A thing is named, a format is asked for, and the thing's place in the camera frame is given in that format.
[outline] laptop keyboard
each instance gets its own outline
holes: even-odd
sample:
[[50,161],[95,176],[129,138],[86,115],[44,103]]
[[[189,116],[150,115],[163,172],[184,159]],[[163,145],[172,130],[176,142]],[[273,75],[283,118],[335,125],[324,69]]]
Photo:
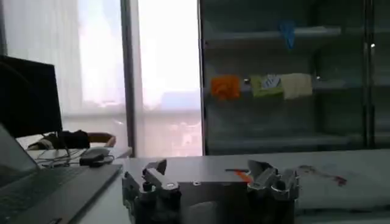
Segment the laptop keyboard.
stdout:
[[85,167],[43,169],[21,180],[16,187],[0,195],[0,223],[6,223],[31,208],[84,170]]

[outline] yellow sticky note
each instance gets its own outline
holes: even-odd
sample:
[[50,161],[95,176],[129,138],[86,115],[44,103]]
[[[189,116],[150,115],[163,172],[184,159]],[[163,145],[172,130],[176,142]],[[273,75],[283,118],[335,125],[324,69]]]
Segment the yellow sticky note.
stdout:
[[303,73],[281,75],[283,95],[285,99],[295,99],[313,94],[311,76]]
[[252,75],[250,85],[254,97],[279,94],[283,92],[279,75]]

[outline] paper note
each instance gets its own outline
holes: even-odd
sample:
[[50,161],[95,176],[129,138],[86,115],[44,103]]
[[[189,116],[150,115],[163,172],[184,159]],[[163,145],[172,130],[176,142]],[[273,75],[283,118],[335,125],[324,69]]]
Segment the paper note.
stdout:
[[311,76],[303,73],[291,73],[281,75],[283,95],[285,99],[296,99],[313,94]]
[[250,85],[252,86],[254,97],[263,97],[283,92],[279,75],[252,75],[250,77]]
[[211,95],[220,100],[239,98],[239,77],[236,75],[221,75],[211,80]]

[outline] white desk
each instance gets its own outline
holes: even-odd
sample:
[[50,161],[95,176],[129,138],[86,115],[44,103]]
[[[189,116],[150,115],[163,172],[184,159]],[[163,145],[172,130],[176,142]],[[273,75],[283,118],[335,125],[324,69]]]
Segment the white desk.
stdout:
[[[118,158],[127,158],[129,157],[132,153],[133,150],[131,147],[128,148],[108,148],[110,150],[110,155],[114,156],[115,159]],[[75,155],[80,155],[84,150],[80,149],[80,152],[77,152]],[[60,149],[60,150],[28,150],[27,153],[33,158],[37,159],[38,156],[40,158],[46,158],[46,159],[53,159],[59,156],[65,156],[66,155],[66,150],[65,149]],[[71,162],[73,163],[78,163],[80,158],[72,159]]]
[[[297,167],[299,165],[312,165],[324,167],[325,170],[334,170],[335,173],[346,176],[348,183],[344,187],[328,187],[320,189],[314,195],[310,190],[305,189],[305,184],[318,180],[301,178],[302,195],[299,199],[299,206],[311,208],[312,206],[348,206],[350,203],[358,202],[365,206],[369,203],[386,203],[390,201],[390,180],[388,178],[388,158],[390,150],[359,150],[348,152],[312,152],[312,153],[280,153],[264,155],[236,155],[236,156],[203,156],[190,158],[170,158],[166,175],[176,181],[241,181],[234,173],[225,172],[226,168],[247,168],[247,160],[255,159],[266,161],[272,165],[284,169]],[[142,168],[150,161],[156,159],[133,158],[117,159],[116,163],[124,165],[124,170],[131,172],[138,178],[141,176]],[[347,191],[360,189],[359,197],[344,197],[340,195]],[[89,211],[80,220],[83,224],[92,223],[130,223],[127,210],[122,205],[121,179],[115,182],[103,193]],[[300,217],[298,223],[390,223],[390,212],[381,214],[343,214],[321,215],[315,217]]]

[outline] curtain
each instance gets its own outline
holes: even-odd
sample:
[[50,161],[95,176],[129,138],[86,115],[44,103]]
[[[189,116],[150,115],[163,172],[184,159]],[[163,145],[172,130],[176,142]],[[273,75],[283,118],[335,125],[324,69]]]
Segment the curtain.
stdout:
[[136,155],[202,155],[197,1],[139,0],[137,8]]
[[110,132],[127,145],[120,0],[3,0],[3,8],[7,54],[55,66],[64,129]]

